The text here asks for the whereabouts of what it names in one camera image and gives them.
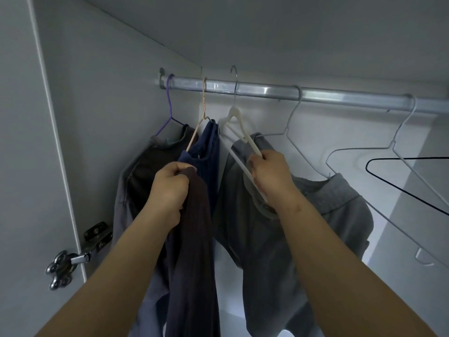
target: metal rod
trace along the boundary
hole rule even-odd
[[[160,76],[160,85],[165,85],[167,77]],[[172,77],[170,88],[177,90],[203,90],[203,80],[196,78]],[[206,79],[206,92],[234,95],[235,81]],[[319,88],[301,88],[304,102],[369,107],[384,110],[411,111],[413,98],[407,95],[390,95]],[[296,86],[242,83],[237,85],[238,96],[273,98],[298,101],[300,95]],[[429,114],[449,114],[449,100],[438,98],[416,98],[416,111]]]

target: purple hanger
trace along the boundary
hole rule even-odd
[[[170,94],[168,93],[168,84],[170,84],[170,79],[172,78],[172,77],[174,77],[175,75],[172,73],[171,75],[169,75],[168,76],[168,78],[167,78],[167,84],[166,84],[166,86],[165,86],[165,88],[167,89],[167,99],[168,99],[168,108],[169,108],[169,110],[170,110],[170,117],[167,119],[167,121],[162,125],[162,127],[158,130],[158,132],[156,133],[156,136],[157,135],[159,135],[160,133],[161,133],[161,131],[167,126],[167,124],[170,122],[170,120],[174,120],[175,122],[177,122],[177,123],[179,123],[179,124],[181,124],[181,125],[184,125],[184,124],[182,124],[179,120],[177,120],[177,119],[174,119],[173,118],[173,115],[171,114],[171,100],[170,100]]]

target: wardrobe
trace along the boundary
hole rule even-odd
[[[447,0],[0,1],[0,335],[34,335],[107,254],[106,246],[77,267],[67,287],[48,289],[45,269],[55,256],[80,253],[84,232],[112,223],[120,171],[168,118],[160,68],[234,82],[235,65],[241,83],[447,99],[448,10]],[[174,89],[170,97],[174,117],[195,127],[201,93]],[[205,97],[207,115],[217,120],[234,103],[232,95]],[[235,102],[247,130],[264,134],[282,132],[298,103]],[[411,116],[396,145],[403,157],[449,156],[448,104],[438,114]],[[333,150],[387,147],[406,116],[302,102],[289,137],[326,174]],[[172,122],[161,135],[179,130]],[[323,180],[285,137],[269,142],[294,175]],[[226,150],[221,154],[222,172]],[[363,262],[446,336],[449,217],[366,172],[370,159],[389,157],[389,150],[346,150],[329,163],[406,232],[373,211]],[[449,199],[447,160],[410,163]],[[448,210],[401,161],[376,160],[370,170]],[[215,268],[222,336],[250,336],[243,273],[219,244]]]

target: clothing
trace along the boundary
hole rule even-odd
[[[205,181],[212,213],[217,201],[218,165],[220,156],[220,141],[218,138],[218,124],[211,119],[196,144],[181,153],[178,162],[193,165],[197,174]]]
[[[193,168],[180,223],[165,242],[170,297],[166,337],[220,337],[207,186]]]
[[[252,135],[261,149],[272,146],[260,134]],[[232,147],[242,161],[252,153],[249,144]],[[361,258],[373,230],[365,200],[341,174],[326,181],[292,176],[296,187],[314,205],[339,238]],[[229,156],[213,215],[214,237],[235,264],[243,269],[243,305],[246,327],[253,337],[274,337],[289,330],[295,337],[316,336],[315,323],[278,215]]]
[[[156,172],[166,164],[177,161],[181,152],[187,148],[193,133],[192,128],[184,125],[178,141],[168,142],[156,136],[151,137],[143,152],[121,172],[114,208],[112,245],[115,245],[142,210]],[[169,293],[164,255],[165,249],[159,256],[154,276],[129,333],[130,337],[162,337]]]

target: door hinge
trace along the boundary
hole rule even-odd
[[[46,268],[45,273],[53,277],[50,290],[64,288],[71,283],[76,266],[91,261],[112,240],[112,226],[100,222],[84,232],[83,237],[81,254],[59,252]]]

